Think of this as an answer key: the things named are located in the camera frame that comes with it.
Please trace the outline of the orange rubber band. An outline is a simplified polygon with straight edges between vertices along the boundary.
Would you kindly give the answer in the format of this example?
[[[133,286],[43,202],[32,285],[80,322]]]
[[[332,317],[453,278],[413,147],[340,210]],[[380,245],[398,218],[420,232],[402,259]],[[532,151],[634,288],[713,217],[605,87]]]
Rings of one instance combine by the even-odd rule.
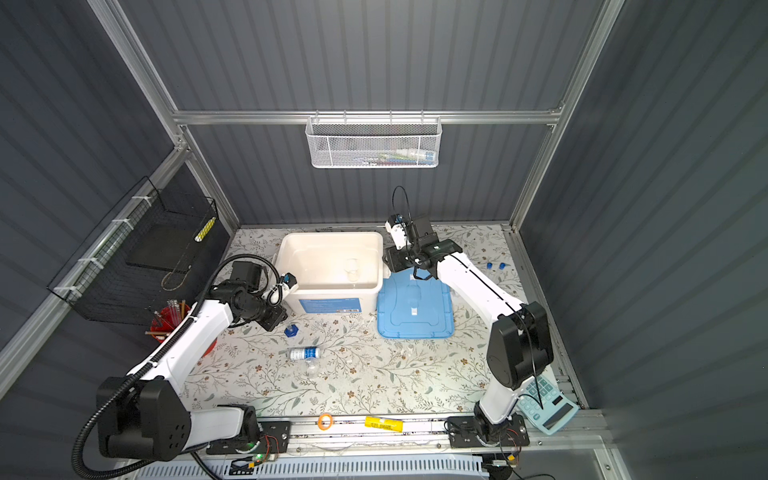
[[[323,413],[317,418],[317,426],[321,431],[328,431],[334,425],[334,418],[330,413]]]

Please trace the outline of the blue cap clear bottle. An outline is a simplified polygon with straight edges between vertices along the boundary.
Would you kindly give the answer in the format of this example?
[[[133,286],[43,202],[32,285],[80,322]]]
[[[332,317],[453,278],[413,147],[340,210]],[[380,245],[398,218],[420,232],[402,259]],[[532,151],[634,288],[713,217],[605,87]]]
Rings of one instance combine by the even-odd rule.
[[[316,346],[291,348],[287,358],[291,361],[315,361],[321,356],[321,349]]]

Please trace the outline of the teal calculator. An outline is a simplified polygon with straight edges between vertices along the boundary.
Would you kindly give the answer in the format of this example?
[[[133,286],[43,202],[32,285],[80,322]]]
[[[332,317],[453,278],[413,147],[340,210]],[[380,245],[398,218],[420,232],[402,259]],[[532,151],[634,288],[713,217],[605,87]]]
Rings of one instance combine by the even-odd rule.
[[[556,383],[543,375],[526,385],[517,407],[533,426],[546,435],[554,435],[561,430],[579,410],[579,406]]]

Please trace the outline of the blue base graduated cylinder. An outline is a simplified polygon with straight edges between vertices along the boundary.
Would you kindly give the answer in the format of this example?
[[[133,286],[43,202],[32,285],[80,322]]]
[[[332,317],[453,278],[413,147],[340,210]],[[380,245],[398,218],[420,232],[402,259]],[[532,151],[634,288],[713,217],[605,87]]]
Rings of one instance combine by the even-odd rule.
[[[298,334],[298,331],[299,331],[298,326],[295,324],[292,324],[284,330],[284,334],[286,337],[291,338],[291,337],[295,337]]]

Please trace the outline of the blue plastic bin lid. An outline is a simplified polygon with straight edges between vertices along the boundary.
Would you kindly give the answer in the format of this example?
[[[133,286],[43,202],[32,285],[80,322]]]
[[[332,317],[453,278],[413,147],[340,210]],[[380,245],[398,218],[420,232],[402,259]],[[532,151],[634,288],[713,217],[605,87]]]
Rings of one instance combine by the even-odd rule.
[[[440,280],[416,279],[411,271],[383,280],[377,298],[377,330],[386,339],[446,339],[455,331],[450,288]]]

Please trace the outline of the yellow label tag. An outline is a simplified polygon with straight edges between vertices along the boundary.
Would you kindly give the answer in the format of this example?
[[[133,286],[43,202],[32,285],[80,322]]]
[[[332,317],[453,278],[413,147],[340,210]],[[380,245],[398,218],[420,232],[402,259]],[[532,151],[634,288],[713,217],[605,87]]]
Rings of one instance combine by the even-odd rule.
[[[367,428],[375,428],[396,433],[402,433],[404,428],[404,422],[401,420],[374,416],[366,416],[364,425]]]

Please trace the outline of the clear glass flask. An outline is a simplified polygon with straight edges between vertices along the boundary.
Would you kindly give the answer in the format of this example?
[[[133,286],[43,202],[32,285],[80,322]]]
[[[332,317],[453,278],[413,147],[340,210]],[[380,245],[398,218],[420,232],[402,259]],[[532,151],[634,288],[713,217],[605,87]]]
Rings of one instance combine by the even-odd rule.
[[[345,261],[344,270],[347,275],[347,280],[351,283],[357,283],[360,278],[359,264],[356,258],[349,258]]]

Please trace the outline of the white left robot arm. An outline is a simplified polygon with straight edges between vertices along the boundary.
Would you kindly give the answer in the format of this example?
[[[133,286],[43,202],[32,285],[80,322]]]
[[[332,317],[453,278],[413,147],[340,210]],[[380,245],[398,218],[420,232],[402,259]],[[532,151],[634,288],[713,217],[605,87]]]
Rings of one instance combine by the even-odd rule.
[[[213,443],[230,443],[241,455],[260,448],[277,454],[279,444],[264,433],[254,407],[225,404],[190,411],[180,398],[193,367],[222,332],[251,322],[272,330],[286,319],[282,303],[298,281],[291,273],[274,277],[271,288],[256,287],[249,278],[220,284],[208,279],[163,343],[125,376],[100,385],[95,412],[73,443],[73,471],[83,479],[112,479],[189,454],[214,478],[199,454]]]

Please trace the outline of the white plastic storage bin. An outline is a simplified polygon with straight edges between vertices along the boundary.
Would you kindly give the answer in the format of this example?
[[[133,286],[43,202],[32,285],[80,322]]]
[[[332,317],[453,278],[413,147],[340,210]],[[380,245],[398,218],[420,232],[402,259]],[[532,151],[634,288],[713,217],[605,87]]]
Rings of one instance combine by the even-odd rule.
[[[276,267],[292,273],[298,289],[286,303],[298,314],[372,314],[383,285],[383,237],[377,232],[290,233],[281,242]],[[347,280],[345,261],[356,258],[360,278]]]

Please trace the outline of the red pencil cup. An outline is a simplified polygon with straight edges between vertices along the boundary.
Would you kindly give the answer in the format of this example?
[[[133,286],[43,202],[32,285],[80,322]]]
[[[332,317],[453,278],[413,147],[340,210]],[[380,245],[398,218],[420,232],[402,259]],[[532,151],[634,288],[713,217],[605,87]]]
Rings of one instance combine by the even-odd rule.
[[[191,309],[192,307],[184,300],[168,300],[167,305],[162,310],[154,312],[152,323],[145,334],[160,343],[164,342],[182,323]]]

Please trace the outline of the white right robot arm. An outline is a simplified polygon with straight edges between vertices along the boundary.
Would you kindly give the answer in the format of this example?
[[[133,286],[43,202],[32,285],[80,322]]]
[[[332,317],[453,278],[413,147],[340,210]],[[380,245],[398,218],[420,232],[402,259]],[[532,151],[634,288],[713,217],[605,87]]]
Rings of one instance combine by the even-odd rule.
[[[480,442],[501,442],[508,417],[523,397],[538,402],[538,377],[554,359],[546,310],[524,303],[489,279],[450,239],[441,240],[426,218],[390,216],[385,229],[394,242],[383,262],[393,273],[410,270],[416,279],[435,279],[450,287],[486,322],[486,362],[491,379],[474,407],[474,429]]]

